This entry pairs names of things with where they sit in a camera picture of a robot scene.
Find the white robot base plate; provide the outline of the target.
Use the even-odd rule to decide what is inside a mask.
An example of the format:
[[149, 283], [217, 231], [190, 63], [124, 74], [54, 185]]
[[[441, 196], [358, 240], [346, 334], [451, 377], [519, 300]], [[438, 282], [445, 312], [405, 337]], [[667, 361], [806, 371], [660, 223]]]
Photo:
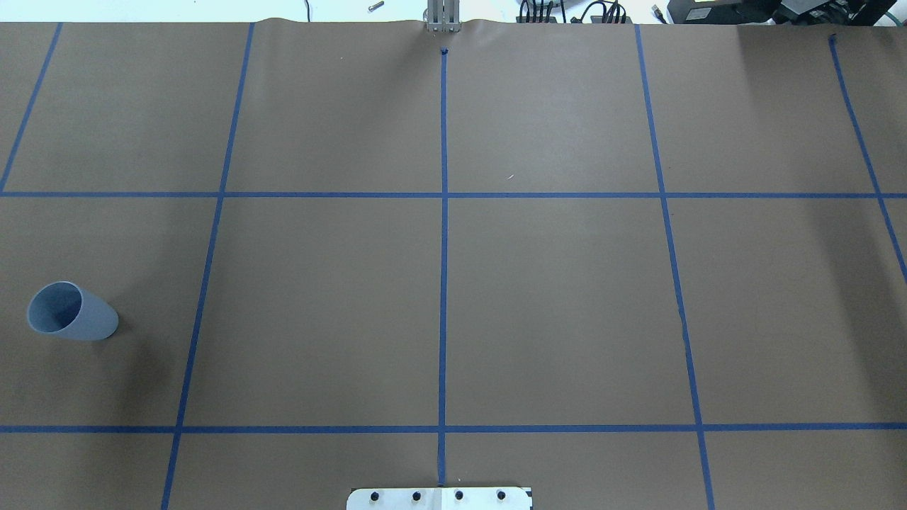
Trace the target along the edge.
[[347, 509], [532, 509], [530, 488], [386, 487], [360, 488], [347, 497]]

